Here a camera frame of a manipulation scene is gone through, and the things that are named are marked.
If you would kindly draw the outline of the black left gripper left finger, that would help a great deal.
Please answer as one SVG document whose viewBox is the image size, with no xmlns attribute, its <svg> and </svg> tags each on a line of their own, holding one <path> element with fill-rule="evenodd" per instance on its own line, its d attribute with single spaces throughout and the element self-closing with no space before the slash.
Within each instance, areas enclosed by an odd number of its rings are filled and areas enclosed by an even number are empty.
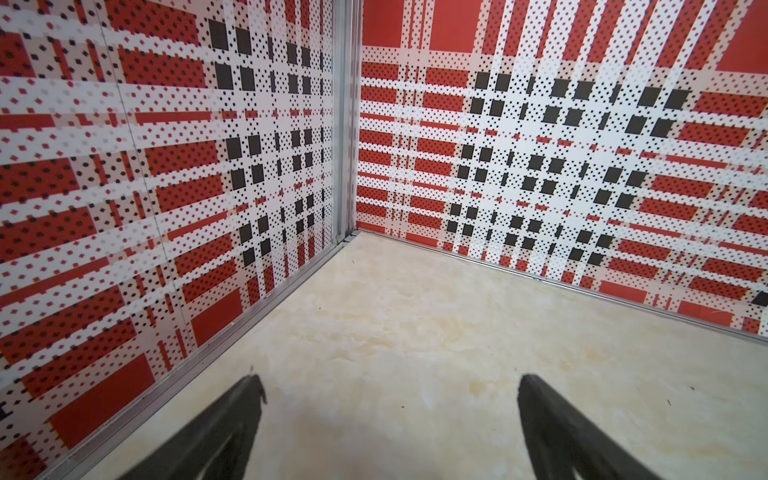
<svg viewBox="0 0 768 480">
<path fill-rule="evenodd" d="M 266 404 L 260 377 L 243 377 L 122 477 L 242 479 Z"/>
</svg>

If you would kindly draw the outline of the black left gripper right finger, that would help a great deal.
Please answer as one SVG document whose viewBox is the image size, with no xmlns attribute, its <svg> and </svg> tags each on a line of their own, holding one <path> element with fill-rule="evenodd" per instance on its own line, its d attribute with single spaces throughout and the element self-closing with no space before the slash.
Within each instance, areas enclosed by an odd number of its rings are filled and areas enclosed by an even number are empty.
<svg viewBox="0 0 768 480">
<path fill-rule="evenodd" d="M 518 408 L 538 479 L 656 479 L 541 377 L 522 376 Z"/>
</svg>

